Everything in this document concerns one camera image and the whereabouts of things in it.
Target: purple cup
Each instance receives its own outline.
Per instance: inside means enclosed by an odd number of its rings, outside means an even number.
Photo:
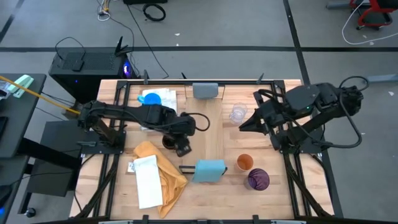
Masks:
[[[269,186],[269,176],[262,169],[253,169],[245,179],[244,185],[250,190],[265,190]]]

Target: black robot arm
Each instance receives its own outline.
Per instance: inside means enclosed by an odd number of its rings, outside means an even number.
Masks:
[[[264,102],[262,96],[270,99]],[[275,96],[283,97],[284,102],[279,102]],[[283,96],[268,90],[259,90],[254,93],[254,97],[259,108],[239,127],[239,130],[268,134],[275,150],[279,150],[283,146],[299,145],[311,137],[309,133],[333,118],[349,117],[356,114],[361,108],[363,99],[361,90],[356,86],[337,88],[329,83],[298,86]],[[297,119],[313,114],[314,110],[317,110],[318,114],[304,125],[290,127],[288,130],[278,133],[274,132],[274,128],[285,123],[298,124]],[[326,147],[339,147],[330,142],[314,141],[313,143]]]
[[[92,128],[100,139],[110,147],[119,144],[119,133],[107,127],[102,118],[137,122],[141,126],[164,134],[168,149],[176,149],[179,157],[191,151],[187,136],[195,134],[196,122],[189,114],[176,112],[162,105],[139,107],[108,105],[99,101],[86,103],[78,118],[79,127]]]

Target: orange cloth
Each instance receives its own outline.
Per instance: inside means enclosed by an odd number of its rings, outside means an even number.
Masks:
[[[174,165],[149,141],[144,141],[134,149],[134,159],[156,155],[159,168],[160,183],[162,184],[163,205],[157,207],[161,218],[172,209],[188,183]]]

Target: cup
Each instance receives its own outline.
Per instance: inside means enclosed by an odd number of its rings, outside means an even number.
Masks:
[[[232,112],[229,115],[229,120],[233,124],[241,124],[244,117],[246,116],[246,112],[248,112],[248,107],[244,103],[236,103],[232,107]]]
[[[253,158],[247,154],[241,154],[236,160],[236,170],[245,172],[253,167]]]
[[[269,175],[262,169],[253,169],[244,179],[243,185],[249,190],[265,190],[269,186]]]
[[[138,96],[138,101],[143,105],[161,105],[162,100],[156,93],[148,93],[146,96]]]

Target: floor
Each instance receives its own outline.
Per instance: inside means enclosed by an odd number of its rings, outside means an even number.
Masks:
[[[136,9],[132,13],[149,44],[159,50],[155,54],[171,78],[181,78],[181,72],[188,78],[257,78],[264,73],[264,78],[338,85],[351,75],[397,73],[398,36],[349,45],[341,36],[349,10],[329,11],[326,3],[169,0],[163,5],[167,12],[163,22],[146,21]],[[4,27],[0,33],[0,72],[47,74],[55,55],[53,47],[66,36],[78,39],[85,47],[114,47],[121,35],[125,43],[131,43],[129,30],[113,21],[97,20],[97,6],[95,0],[0,1],[0,29]],[[123,2],[111,1],[110,12],[113,19],[134,31],[138,69],[146,69],[151,78],[164,77]],[[392,17],[398,21],[398,13]],[[397,32],[398,22],[378,32],[357,31],[355,27],[354,20],[348,23],[346,38],[362,42]],[[60,46],[78,47],[70,40]],[[73,99],[50,77],[44,92]],[[346,218],[398,221],[398,86],[371,85],[364,97],[361,111],[353,117],[363,143],[354,149],[329,150],[341,208]],[[66,119],[61,109],[42,100],[37,107]],[[45,122],[56,120],[35,110],[25,136],[40,141]],[[328,123],[325,137],[341,144],[356,140],[344,118]],[[8,223],[68,217],[73,194],[65,198],[34,195],[30,206],[37,209],[37,216],[28,219],[17,215],[26,182],[22,182]]]

